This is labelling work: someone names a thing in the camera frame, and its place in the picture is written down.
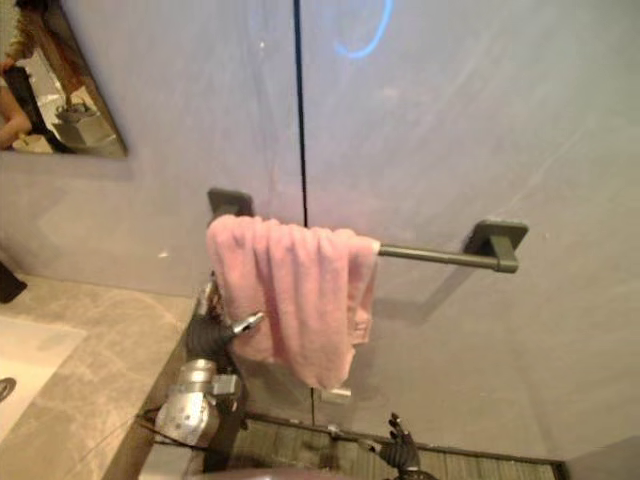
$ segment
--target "gray metal rod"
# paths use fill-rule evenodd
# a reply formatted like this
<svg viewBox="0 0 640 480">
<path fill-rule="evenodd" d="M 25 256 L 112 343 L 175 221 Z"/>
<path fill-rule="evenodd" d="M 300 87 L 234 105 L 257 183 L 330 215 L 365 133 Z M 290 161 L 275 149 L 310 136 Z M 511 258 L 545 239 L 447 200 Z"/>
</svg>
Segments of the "gray metal rod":
<svg viewBox="0 0 640 480">
<path fill-rule="evenodd" d="M 417 248 L 399 247 L 397 245 L 381 245 L 378 255 L 382 257 L 407 258 L 423 262 L 446 263 L 463 267 L 486 268 L 498 271 L 498 259 L 470 253 L 452 253 L 440 250 L 420 250 Z"/>
</svg>

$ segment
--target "tiled floor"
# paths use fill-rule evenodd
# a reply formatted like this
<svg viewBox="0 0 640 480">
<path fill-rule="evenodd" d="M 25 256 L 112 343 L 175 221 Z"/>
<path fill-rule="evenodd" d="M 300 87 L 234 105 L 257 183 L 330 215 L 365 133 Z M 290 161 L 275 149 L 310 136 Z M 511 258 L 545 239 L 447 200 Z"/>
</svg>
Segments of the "tiled floor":
<svg viewBox="0 0 640 480">
<path fill-rule="evenodd" d="M 421 451 L 422 468 L 439 480 L 555 480 L 549 465 Z M 229 469 L 300 467 L 340 472 L 354 479 L 394 478 L 395 471 L 355 442 L 295 426 L 251 420 L 238 435 Z"/>
</svg>

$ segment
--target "dark vertical line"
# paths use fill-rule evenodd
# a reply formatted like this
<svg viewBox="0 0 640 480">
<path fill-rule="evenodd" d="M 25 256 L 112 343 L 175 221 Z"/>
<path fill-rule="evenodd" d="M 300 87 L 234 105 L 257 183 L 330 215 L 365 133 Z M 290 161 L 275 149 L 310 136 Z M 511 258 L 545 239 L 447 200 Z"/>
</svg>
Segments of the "dark vertical line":
<svg viewBox="0 0 640 480">
<path fill-rule="evenodd" d="M 316 426 L 316 395 L 315 390 L 313 388 L 309 389 L 311 395 L 311 425 L 313 427 Z"/>
<path fill-rule="evenodd" d="M 300 23 L 300 0 L 293 0 L 293 28 L 296 42 L 296 87 L 298 93 L 298 131 L 300 134 L 300 170 L 302 173 L 302 208 L 304 212 L 304 226 L 308 227 L 307 164 L 304 140 L 304 94 L 302 89 L 302 33 L 300 31 Z"/>
</svg>

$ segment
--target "mirror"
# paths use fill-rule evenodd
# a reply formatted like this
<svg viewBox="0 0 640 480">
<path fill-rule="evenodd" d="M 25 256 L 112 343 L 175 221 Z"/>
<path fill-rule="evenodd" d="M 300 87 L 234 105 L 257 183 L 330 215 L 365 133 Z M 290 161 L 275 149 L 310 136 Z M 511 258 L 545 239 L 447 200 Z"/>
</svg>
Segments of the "mirror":
<svg viewBox="0 0 640 480">
<path fill-rule="evenodd" d="M 61 0 L 0 0 L 0 147 L 124 157 Z"/>
</svg>

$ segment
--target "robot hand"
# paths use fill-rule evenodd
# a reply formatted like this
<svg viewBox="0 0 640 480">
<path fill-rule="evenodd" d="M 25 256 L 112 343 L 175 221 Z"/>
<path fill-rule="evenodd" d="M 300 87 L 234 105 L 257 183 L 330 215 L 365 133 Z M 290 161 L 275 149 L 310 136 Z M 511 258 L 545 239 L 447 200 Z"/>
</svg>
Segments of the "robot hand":
<svg viewBox="0 0 640 480">
<path fill-rule="evenodd" d="M 398 480 L 438 480 L 430 473 L 420 470 L 420 456 L 411 433 L 405 430 L 400 422 L 400 417 L 392 413 L 389 425 L 392 443 L 379 443 L 370 440 L 360 440 L 359 445 L 376 453 L 391 467 L 398 470 Z"/>
</svg>

